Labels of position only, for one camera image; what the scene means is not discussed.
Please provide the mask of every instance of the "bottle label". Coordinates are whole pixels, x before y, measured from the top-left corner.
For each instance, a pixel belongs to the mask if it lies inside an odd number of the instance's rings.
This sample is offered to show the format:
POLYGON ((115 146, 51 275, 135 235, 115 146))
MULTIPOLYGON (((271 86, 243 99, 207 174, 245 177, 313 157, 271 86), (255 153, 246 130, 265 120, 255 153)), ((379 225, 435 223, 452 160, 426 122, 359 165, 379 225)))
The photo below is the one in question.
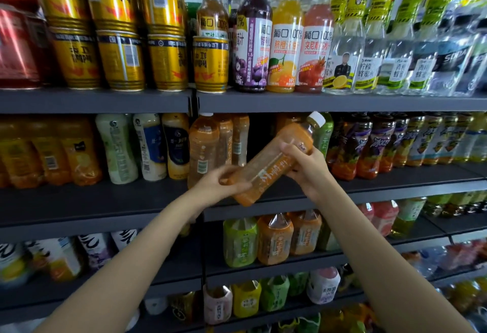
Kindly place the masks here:
POLYGON ((380 57, 363 57, 358 66, 355 87, 357 89, 374 89, 382 65, 380 57))
POLYGON ((233 60, 235 83, 266 86, 271 49, 272 21, 237 17, 233 60))
POLYGON ((294 87, 298 76, 303 27, 297 24, 274 24, 267 83, 277 87, 294 87))
POLYGON ((342 55, 332 55, 326 62, 323 88, 344 89, 351 88, 357 67, 358 57, 350 52, 342 55))
POLYGON ((198 16, 198 35, 208 38, 228 39, 228 21, 216 16, 198 16))
POLYGON ((176 165, 189 163, 188 133, 185 129, 164 125, 169 159, 176 165))
POLYGON ((408 74, 412 58, 384 59, 382 64, 379 84, 386 85, 388 89, 402 87, 408 74))
POLYGON ((333 28, 331 26, 307 26, 304 28, 296 85, 313 87, 323 85, 332 36, 333 28))
POLYGON ((438 47, 438 58, 436 59, 436 63, 433 68, 434 72, 443 73, 460 70, 471 46, 452 50, 452 48, 456 47, 457 44, 454 42, 440 42, 438 47))
POLYGON ((410 89, 423 89, 431 77, 436 59, 418 59, 411 76, 410 89))

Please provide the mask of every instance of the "right arm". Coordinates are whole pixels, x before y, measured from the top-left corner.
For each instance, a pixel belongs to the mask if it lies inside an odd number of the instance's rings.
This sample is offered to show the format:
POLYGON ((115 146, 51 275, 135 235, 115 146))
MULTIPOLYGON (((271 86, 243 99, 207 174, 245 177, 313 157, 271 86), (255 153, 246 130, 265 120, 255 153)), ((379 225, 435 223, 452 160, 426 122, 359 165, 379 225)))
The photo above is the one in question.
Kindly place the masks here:
POLYGON ((332 177, 323 154, 306 155, 283 144, 296 159, 295 179, 317 205, 358 276, 388 333, 473 333, 471 325, 381 236, 332 177))

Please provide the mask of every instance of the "orange juice bottle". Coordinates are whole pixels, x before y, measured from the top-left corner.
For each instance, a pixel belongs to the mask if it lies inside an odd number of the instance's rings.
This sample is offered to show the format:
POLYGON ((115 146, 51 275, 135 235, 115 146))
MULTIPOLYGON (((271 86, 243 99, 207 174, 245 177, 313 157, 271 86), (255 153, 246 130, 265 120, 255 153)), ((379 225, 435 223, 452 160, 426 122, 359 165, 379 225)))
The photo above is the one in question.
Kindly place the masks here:
POLYGON ((247 140, 250 119, 247 114, 232 114, 232 165, 245 166, 247 164, 247 140))
POLYGON ((96 158, 93 130, 87 117, 63 116, 56 122, 56 132, 68 155, 73 182, 76 185, 93 185, 103 178, 96 158))
POLYGON ((303 35, 300 0, 280 0, 272 15, 272 39, 266 89, 294 91, 303 35))
POLYGON ((287 213, 294 226, 291 239, 292 255, 309 254, 315 250, 321 228, 321 216, 315 210, 287 213))
POLYGON ((220 133, 212 113, 200 113, 189 129, 189 175, 192 188, 208 171, 216 168, 216 151, 220 133))
POLYGON ((36 188, 45 181, 39 156, 26 132, 25 118, 0 120, 0 156, 15 188, 36 188))
POLYGON ((275 265, 289 256, 293 223, 283 213, 263 215, 257 221, 259 247, 257 258, 264 265, 275 265))
POLYGON ((57 137, 52 117, 35 116, 26 122, 27 134, 40 156, 48 183, 63 185, 73 181, 68 158, 57 137))
POLYGON ((257 201, 267 188, 291 170, 295 164, 293 158, 283 154, 281 143, 294 144, 301 151, 308 153, 313 148, 313 132, 324 124, 323 115, 314 111, 308 116, 307 122, 302 124, 294 122, 282 128, 246 166, 228 178, 227 184, 242 181, 252 183, 252 188, 247 192, 236 194, 235 200, 243 206, 250 206, 257 201))
POLYGON ((218 125, 220 137, 216 149, 216 167, 232 163, 233 122, 230 114, 216 114, 213 119, 218 125))

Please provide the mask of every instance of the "beverage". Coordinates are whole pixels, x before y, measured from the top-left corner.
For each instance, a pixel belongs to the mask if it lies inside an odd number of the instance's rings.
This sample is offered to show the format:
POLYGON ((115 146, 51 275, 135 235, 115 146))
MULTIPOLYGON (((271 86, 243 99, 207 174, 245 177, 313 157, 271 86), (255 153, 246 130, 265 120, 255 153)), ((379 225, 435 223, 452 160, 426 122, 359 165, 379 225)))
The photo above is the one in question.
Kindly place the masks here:
POLYGON ((203 286, 204 322, 216 325, 227 321, 232 315, 233 293, 227 286, 209 289, 203 286))
POLYGON ((196 21, 198 36, 228 39, 228 13, 222 0, 203 0, 196 21))
POLYGON ((412 24, 423 0, 402 0, 394 27, 387 35, 387 49, 380 69, 376 92, 391 95, 401 93, 408 76, 414 50, 412 24))
POLYGON ((259 311, 259 299, 262 292, 260 283, 249 280, 240 284, 232 284, 233 314, 237 318, 248 318, 259 311))
POLYGON ((26 129, 39 154, 46 181, 53 185, 72 182, 68 158, 57 136, 55 120, 35 115, 26 121, 26 129))
POLYGON ((101 84, 101 63, 95 34, 88 28, 50 27, 53 48, 68 87, 97 89, 101 84))
POLYGON ((103 178, 96 158, 92 125, 85 116, 63 116, 56 122, 57 136, 68 156, 76 185, 93 185, 103 178))
POLYGON ((303 36, 300 0, 280 0, 272 15, 272 40, 267 90, 294 91, 303 36))
POLYGON ((407 166, 421 166, 423 164, 426 151, 442 122, 443 117, 440 113, 427 113, 425 123, 411 145, 408 160, 406 161, 407 166))
POLYGON ((312 270, 309 274, 308 294, 311 302, 323 305, 333 301, 340 283, 340 274, 335 267, 312 270))
POLYGON ((332 174, 342 180, 355 178, 358 158, 367 144, 372 130, 372 120, 367 114, 351 114, 343 122, 340 147, 332 174))
POLYGON ((439 216, 451 196, 451 193, 428 196, 423 207, 423 213, 434 218, 439 216))
POLYGON ((235 44, 237 44, 237 11, 240 0, 230 0, 230 16, 228 17, 228 40, 230 40, 230 59, 228 61, 228 84, 234 85, 233 68, 235 62, 235 44))
POLYGON ((212 113, 201 113, 189 130, 189 175, 187 187, 192 188, 216 168, 216 152, 220 133, 212 113))
POLYGON ((454 112, 443 114, 443 121, 425 151, 423 164, 436 165, 438 163, 440 160, 440 152, 454 132, 457 122, 458 116, 454 112))
POLYGON ((137 236, 137 229, 113 231, 112 238, 118 250, 121 251, 132 242, 137 236))
POLYGON ((322 112, 321 114, 325 118, 325 124, 314 134, 313 145, 326 157, 334 127, 332 115, 328 112, 322 112))
POLYGON ((141 0, 149 34, 184 35, 184 0, 141 0))
POLYGON ((387 143, 380 159, 379 172, 389 173, 393 169, 394 156, 406 135, 406 130, 409 124, 409 117, 407 114, 395 113, 393 114, 395 119, 394 133, 391 136, 391 140, 387 143))
POLYGON ((264 311, 276 311, 283 308, 289 291, 289 279, 285 275, 277 275, 261 281, 262 293, 260 307, 264 311))
POLYGON ((321 93, 323 88, 334 26, 330 2, 331 0, 314 0, 304 16, 296 92, 321 93))
POLYGON ((269 1, 241 0, 237 12, 233 75, 235 84, 242 92, 265 91, 271 31, 272 9, 269 1))
POLYGON ((127 184, 136 180, 139 169, 129 144, 127 117, 123 114, 98 114, 95 122, 105 146, 108 174, 112 183, 127 184))
POLYGON ((454 152, 454 162, 468 161, 477 141, 480 140, 482 142, 480 137, 483 137, 484 131, 487 128, 487 114, 483 112, 473 112, 472 115, 473 121, 468 126, 463 139, 459 141, 454 152))
POLYGON ((247 164, 247 140, 250 119, 247 114, 232 114, 232 165, 245 166, 247 164))
POLYGON ((464 213, 465 207, 470 203, 475 191, 454 193, 441 212, 441 217, 452 218, 464 213))
POLYGON ((232 164, 233 122, 230 114, 216 114, 215 120, 220 137, 216 148, 216 167, 232 164))
POLYGON ((142 154, 142 176, 147 181, 158 181, 167 175, 166 142, 163 140, 158 114, 134 114, 133 126, 142 154))
POLYGON ((224 93, 228 84, 228 40, 193 37, 193 67, 196 90, 224 93))
POLYGON ((42 164, 29 139, 27 120, 5 116, 0 121, 0 155, 15 188, 36 188, 45 182, 42 164))
POLYGON ((394 155, 393 165, 394 167, 404 167, 406 161, 408 160, 409 152, 411 151, 412 145, 416 140, 418 134, 421 132, 426 116, 423 114, 409 114, 409 123, 404 134, 403 139, 397 147, 397 152, 394 155))
POLYGON ((264 265, 275 265, 289 256, 294 226, 283 213, 263 215, 257 221, 259 248, 257 258, 264 265))
POLYGON ((468 112, 462 112, 458 114, 458 121, 450 134, 447 143, 440 151, 439 164, 450 164, 454 160, 455 152, 458 144, 463 141, 467 129, 470 127, 473 121, 473 115, 468 112))
POLYGON ((477 33, 479 33, 479 38, 455 88, 454 96, 470 97, 481 81, 487 67, 487 58, 485 57, 487 53, 487 20, 482 19, 479 22, 477 33))
POLYGON ((223 222, 223 256, 231 268, 253 263, 257 257, 257 221, 255 218, 223 222))
POLYGON ((189 174, 189 120, 187 114, 162 114, 162 130, 167 145, 167 171, 175 180, 187 179, 189 174))
POLYGON ((88 254, 90 269, 96 271, 109 262, 115 256, 115 252, 109 246, 110 235, 108 233, 95 233, 79 235, 78 239, 88 254))
POLYGON ((28 247, 38 249, 45 257, 52 280, 68 282, 76 279, 83 271, 82 258, 77 254, 73 240, 69 237, 34 241, 28 247))
POLYGON ((324 124, 324 117, 314 111, 308 116, 306 123, 292 123, 283 127, 246 166, 228 178, 227 184, 241 181, 252 183, 252 189, 236 194, 235 200, 243 206, 250 206, 257 201, 267 188, 295 164, 294 159, 285 156, 281 151, 281 142, 294 144, 301 151, 308 153, 313 147, 312 134, 324 124))
POLYGON ((450 0, 429 0, 412 54, 403 94, 424 95, 429 89, 431 74, 438 57, 438 26, 450 0))
POLYGON ((30 275, 22 245, 0 244, 0 289, 19 287, 27 283, 30 275))
POLYGON ((291 255, 305 255, 313 252, 321 228, 321 216, 316 210, 287 213, 294 226, 291 238, 291 255))
POLYGON ((372 224, 382 236, 387 237, 391 233, 392 226, 398 214, 399 207, 396 201, 374 202, 372 224))
POLYGON ((357 162, 357 176, 374 179, 379 174, 379 165, 385 147, 391 141, 395 119, 390 114, 372 116, 372 130, 357 162))
POLYGON ((391 229, 391 236, 396 238, 407 237, 425 202, 426 197, 398 200, 399 213, 391 229))
POLYGON ((333 38, 326 62, 324 92, 349 94, 352 91, 358 61, 365 46, 362 16, 366 3, 367 0, 348 0, 344 23, 333 38))
POLYGON ((110 88, 123 92, 143 90, 146 79, 139 35, 133 32, 97 30, 96 39, 110 88))

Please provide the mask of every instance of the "juice bottle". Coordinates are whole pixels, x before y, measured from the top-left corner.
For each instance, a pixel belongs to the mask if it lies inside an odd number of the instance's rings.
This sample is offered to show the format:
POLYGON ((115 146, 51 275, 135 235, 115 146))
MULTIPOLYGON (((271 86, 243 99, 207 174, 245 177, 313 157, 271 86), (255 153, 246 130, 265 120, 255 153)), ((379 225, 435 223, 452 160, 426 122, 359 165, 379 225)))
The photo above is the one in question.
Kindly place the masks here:
POLYGON ((303 36, 300 0, 280 0, 272 15, 272 40, 267 90, 294 91, 303 36))
POLYGON ((443 207, 448 203, 451 196, 452 193, 428 196, 423 207, 423 213, 434 218, 437 217, 441 214, 443 207))
POLYGON ((454 132, 457 122, 458 116, 454 112, 443 114, 443 121, 433 136, 431 143, 428 145, 423 164, 436 165, 438 163, 440 160, 440 152, 446 145, 450 135, 454 132))
POLYGON ((189 119, 186 114, 162 114, 162 130, 167 145, 167 171, 175 180, 187 179, 189 174, 189 119))
POLYGON ((325 124, 313 134, 313 145, 326 157, 328 145, 333 133, 333 119, 332 115, 328 112, 322 112, 321 114, 325 118, 325 124))
POLYGON ((340 148, 340 133, 343 128, 344 114, 333 114, 334 124, 332 135, 330 136, 330 142, 328 143, 328 150, 326 151, 326 163, 328 167, 335 163, 338 156, 338 149, 340 148))
POLYGON ((263 92, 267 85, 272 9, 268 0, 242 0, 237 13, 233 75, 242 92, 263 92))
POLYGON ((0 121, 0 156, 15 188, 36 188, 44 183, 39 156, 26 131, 26 119, 4 116, 0 121))
POLYGON ((313 0, 313 5, 304 16, 296 92, 321 93, 323 88, 334 26, 330 2, 331 0, 313 0))
POLYGON ((257 257, 257 221, 255 218, 223 222, 223 256, 231 268, 253 263, 257 257))
POLYGON ((240 284, 232 284, 233 314, 237 318, 248 318, 259 311, 259 299, 262 292, 260 283, 249 280, 240 284))
POLYGON ((247 164, 247 141, 250 119, 247 114, 232 114, 232 122, 232 165, 245 166, 247 164))
POLYGON ((12 184, 10 183, 10 179, 8 177, 7 169, 3 164, 2 157, 0 156, 0 188, 7 188, 10 187, 12 184))
POLYGON ((340 134, 337 160, 332 174, 342 180, 355 178, 357 162, 372 130, 372 120, 365 113, 351 114, 345 118, 340 134))
POLYGON ((395 119, 390 114, 372 116, 372 130, 357 162, 357 176, 374 179, 379 174, 379 165, 386 145, 391 141, 395 119))
POLYGON ((68 158, 56 134, 52 118, 35 116, 26 121, 27 134, 32 140, 44 169, 46 181, 63 185, 73 181, 68 158))
POLYGON ((189 130, 189 175, 192 188, 208 171, 216 168, 216 151, 220 133, 212 113, 201 113, 189 130))
POLYGON ((472 124, 472 121, 472 114, 469 114, 468 112, 458 114, 458 121, 454 131, 450 134, 447 143, 440 151, 440 159, 438 160, 438 164, 450 164, 454 160, 458 144, 463 141, 465 133, 472 124))
POLYGON ((380 159, 379 172, 389 173, 393 169, 394 155, 397 152, 399 145, 401 144, 404 136, 406 135, 406 130, 409 124, 408 115, 403 113, 395 113, 393 117, 396 122, 394 128, 394 133, 391 137, 389 143, 387 143, 382 153, 382 158, 380 159))
POLYGON ((198 36, 228 39, 228 13, 222 0, 203 0, 196 11, 198 36))
POLYGON ((162 137, 158 114, 134 114, 133 126, 139 138, 142 176, 147 181, 158 181, 167 175, 166 141, 162 137))
POLYGON ((393 165, 394 167, 404 167, 408 160, 409 151, 411 151, 412 144, 416 140, 421 128, 423 127, 426 116, 423 114, 409 114, 409 123, 404 134, 403 139, 397 147, 397 151, 394 155, 393 165))
POLYGON ((315 210, 287 213, 294 226, 291 238, 291 255, 305 255, 313 252, 321 228, 321 216, 315 210))
POLYGON ((241 181, 252 183, 252 188, 245 193, 236 194, 235 200, 243 206, 250 206, 257 201, 267 188, 295 164, 294 159, 285 156, 281 151, 281 142, 294 144, 308 153, 313 148, 312 134, 324 124, 324 117, 314 111, 308 116, 307 122, 292 123, 282 128, 246 166, 228 178, 227 184, 241 181))
POLYGON ((407 166, 421 166, 423 164, 426 150, 429 147, 433 136, 443 122, 443 117, 438 112, 428 112, 423 128, 416 136, 409 151, 407 166))
POLYGON ((127 184, 136 180, 139 169, 129 143, 127 117, 124 114, 98 114, 95 122, 105 146, 112 183, 127 184))
POLYGON ((399 205, 399 213, 391 229, 391 236, 406 237, 419 216, 419 213, 425 205, 426 197, 415 197, 408 199, 400 199, 397 201, 399 205))
POLYGON ((220 137, 216 148, 216 167, 232 163, 233 122, 230 114, 216 114, 213 119, 218 125, 220 137))
POLYGON ((275 265, 289 256, 294 226, 283 213, 263 215, 257 221, 259 248, 257 258, 264 265, 275 265))
POLYGON ((465 132, 462 140, 458 143, 454 152, 454 162, 467 162, 472 154, 473 147, 485 131, 487 115, 483 112, 472 112, 473 121, 465 132))
POLYGON ((85 116, 64 116, 56 123, 56 131, 68 155, 73 182, 76 185, 93 185, 103 178, 96 158, 93 131, 85 116))

